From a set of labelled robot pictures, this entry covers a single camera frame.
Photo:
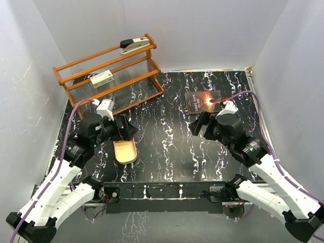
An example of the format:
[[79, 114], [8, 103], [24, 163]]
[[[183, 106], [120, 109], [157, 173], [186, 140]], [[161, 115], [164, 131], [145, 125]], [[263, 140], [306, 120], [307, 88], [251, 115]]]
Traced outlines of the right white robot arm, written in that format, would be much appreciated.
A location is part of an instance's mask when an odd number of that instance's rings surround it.
[[310, 242], [323, 225], [323, 204], [304, 194], [288, 175], [280, 173], [267, 146], [246, 134], [236, 114], [212, 115], [204, 111], [189, 125], [192, 135], [198, 135], [202, 126], [207, 127], [205, 139], [222, 143], [238, 162], [274, 190], [270, 193], [237, 174], [225, 183], [226, 196], [232, 201], [250, 201], [276, 217], [295, 239]]

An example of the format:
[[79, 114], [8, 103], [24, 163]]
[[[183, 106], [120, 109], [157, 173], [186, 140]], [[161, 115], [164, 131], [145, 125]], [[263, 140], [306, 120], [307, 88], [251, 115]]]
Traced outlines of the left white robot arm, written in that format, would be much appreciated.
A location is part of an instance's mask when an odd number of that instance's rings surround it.
[[138, 129], [129, 123], [125, 114], [121, 124], [106, 116], [92, 113], [79, 123], [77, 133], [63, 142], [62, 153], [41, 186], [18, 212], [11, 212], [6, 222], [28, 242], [51, 242], [57, 229], [71, 214], [89, 201], [104, 197], [102, 181], [88, 176], [68, 195], [62, 197], [76, 175], [94, 156], [95, 148], [110, 141], [130, 141]]

